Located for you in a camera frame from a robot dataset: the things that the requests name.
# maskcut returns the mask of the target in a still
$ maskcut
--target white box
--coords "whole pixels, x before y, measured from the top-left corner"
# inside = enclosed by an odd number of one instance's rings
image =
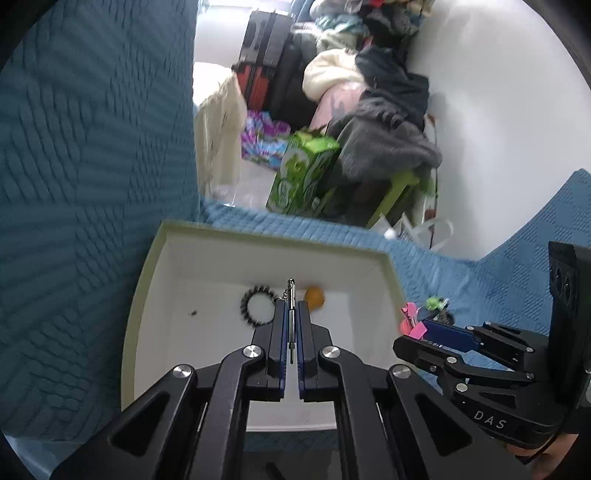
[[[387,254],[167,220],[154,238],[129,312],[123,408],[175,365],[206,367],[249,345],[254,329],[241,316],[242,296],[256,284],[281,296],[290,277],[298,299],[308,286],[324,290],[324,306],[310,317],[330,330],[334,345],[377,367],[399,362],[392,343],[400,336],[404,297]],[[247,428],[274,432],[336,425],[332,403],[299,399],[297,367],[288,362],[284,399],[252,402]]]

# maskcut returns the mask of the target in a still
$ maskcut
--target suitcase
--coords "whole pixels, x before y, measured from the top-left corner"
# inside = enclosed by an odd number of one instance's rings
[[[261,10],[251,13],[240,59],[232,66],[250,110],[263,110],[292,23],[289,15]]]

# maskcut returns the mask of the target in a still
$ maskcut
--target purple floral cloth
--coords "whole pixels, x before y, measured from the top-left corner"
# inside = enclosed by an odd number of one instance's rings
[[[285,122],[274,122],[269,112],[249,110],[240,136],[242,158],[279,170],[290,131]]]

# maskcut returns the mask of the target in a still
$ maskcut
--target metal bolt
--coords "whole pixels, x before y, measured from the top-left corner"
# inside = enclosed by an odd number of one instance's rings
[[[177,378],[187,378],[191,375],[191,367],[188,365],[177,365],[173,368],[173,375]]]
[[[242,354],[248,358],[256,358],[261,353],[262,349],[258,345],[248,345],[244,347],[244,350],[242,351]]]
[[[410,369],[406,365],[397,364],[392,367],[392,374],[396,378],[408,378],[410,377]]]
[[[339,347],[337,346],[325,346],[322,349],[322,356],[325,356],[326,358],[337,358],[340,355],[340,350]]]

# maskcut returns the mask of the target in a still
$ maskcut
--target green box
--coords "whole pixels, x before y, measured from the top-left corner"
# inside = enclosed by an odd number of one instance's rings
[[[332,166],[338,150],[339,144],[334,138],[295,132],[275,175],[267,209],[290,215],[300,215],[308,210],[316,196],[318,182]]]

